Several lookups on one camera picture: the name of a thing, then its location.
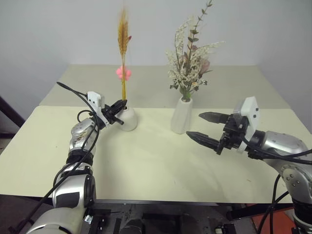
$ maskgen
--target white wall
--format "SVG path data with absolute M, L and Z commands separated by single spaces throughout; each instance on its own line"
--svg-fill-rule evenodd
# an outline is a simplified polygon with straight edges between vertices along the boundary
M 117 21 L 122 2 L 0 0 L 0 95 L 27 117 L 68 63 L 119 64 Z M 166 64 L 164 51 L 172 48 L 175 29 L 205 4 L 205 0 L 124 2 L 133 36 L 131 65 Z M 226 43 L 212 57 L 214 64 L 258 64 L 312 129 L 307 111 L 312 106 L 311 0 L 215 0 L 199 44 L 220 40 Z

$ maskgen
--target orange surface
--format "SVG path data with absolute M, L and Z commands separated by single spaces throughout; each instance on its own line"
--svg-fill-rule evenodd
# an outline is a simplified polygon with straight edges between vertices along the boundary
M 258 228 L 262 215 L 254 216 L 253 222 Z M 292 228 L 295 227 L 294 222 L 283 212 L 274 212 L 273 216 L 273 232 L 274 234 L 292 234 Z M 270 234 L 270 216 L 267 217 L 262 228 L 261 234 Z

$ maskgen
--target green leaf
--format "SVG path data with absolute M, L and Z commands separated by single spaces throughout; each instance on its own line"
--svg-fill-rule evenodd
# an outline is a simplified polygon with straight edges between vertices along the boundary
M 194 35 L 196 35 L 198 33 L 198 31 L 196 31 L 195 29 L 191 29 L 190 32 Z

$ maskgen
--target flower vase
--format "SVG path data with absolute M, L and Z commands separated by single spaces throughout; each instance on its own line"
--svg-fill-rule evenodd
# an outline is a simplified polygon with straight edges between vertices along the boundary
M 171 130 L 177 134 L 185 133 L 189 130 L 191 124 L 193 100 L 184 102 L 182 97 L 179 99 L 174 115 L 171 119 Z
M 126 109 L 120 111 L 116 117 L 124 122 L 123 125 L 119 125 L 121 130 L 132 131 L 137 127 L 137 115 L 131 107 L 126 107 Z

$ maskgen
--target white table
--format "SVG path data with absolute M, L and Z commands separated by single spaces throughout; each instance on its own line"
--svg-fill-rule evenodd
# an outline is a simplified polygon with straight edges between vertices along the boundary
M 85 107 L 37 107 L 0 155 L 0 194 L 43 196 L 65 164 L 70 130 Z M 136 108 L 132 132 L 117 125 L 97 142 L 94 176 L 98 199 L 270 203 L 277 172 L 260 160 L 225 149 L 221 156 L 185 134 L 170 131 L 173 109 Z M 219 139 L 223 125 L 199 113 L 232 109 L 193 109 L 191 131 Z M 311 134 L 290 109 L 262 109 L 259 130 L 292 134 L 311 148 Z M 286 190 L 283 182 L 277 194 Z M 281 202 L 289 203 L 289 196 Z
M 70 65 L 61 82 L 81 91 L 95 91 L 112 104 L 121 98 L 120 80 L 113 65 Z M 192 97 L 193 108 L 229 108 L 246 97 L 255 96 L 262 109 L 290 109 L 289 105 L 265 79 L 256 66 L 213 66 L 204 75 L 208 85 L 202 85 Z M 175 108 L 181 97 L 170 90 L 167 66 L 131 66 L 127 82 L 128 105 L 138 108 Z M 55 85 L 40 105 L 82 106 L 84 103 L 71 92 Z

